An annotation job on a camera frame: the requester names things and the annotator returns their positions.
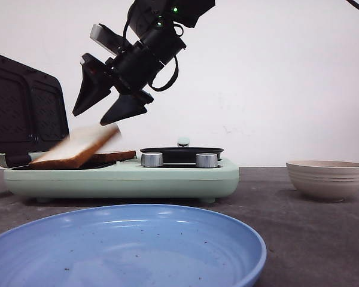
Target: bread slice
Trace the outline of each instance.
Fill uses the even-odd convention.
[[[114,151],[108,153],[93,154],[88,163],[113,163],[115,161],[131,160],[136,156],[136,151]]]
[[[121,136],[116,124],[74,130],[69,137],[29,165],[32,169],[76,169],[114,136]]]

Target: gray table surface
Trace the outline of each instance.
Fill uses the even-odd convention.
[[[196,206],[237,218],[261,234],[267,261],[256,287],[359,286],[359,192],[341,203],[313,201],[293,188],[286,168],[241,168],[240,172],[235,193],[214,204],[189,199],[57,199],[42,204],[11,194],[0,170],[0,234],[35,219],[88,207]]]

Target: silver knob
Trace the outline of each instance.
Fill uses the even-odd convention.
[[[141,156],[141,165],[143,167],[160,167],[163,165],[161,152],[145,152]]]
[[[202,168],[218,167],[217,154],[197,154],[196,165]]]

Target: black frying pan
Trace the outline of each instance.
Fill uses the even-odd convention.
[[[194,147],[143,148],[140,149],[140,152],[161,152],[163,156],[163,163],[196,163],[196,154],[217,154],[219,160],[223,149]]]

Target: sandwich maker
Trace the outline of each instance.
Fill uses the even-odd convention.
[[[0,166],[8,189],[39,201],[53,198],[199,198],[233,193],[239,168],[221,148],[141,149],[131,160],[72,170],[33,170],[28,163],[69,135],[59,81],[0,55]],[[216,155],[214,166],[200,159]]]

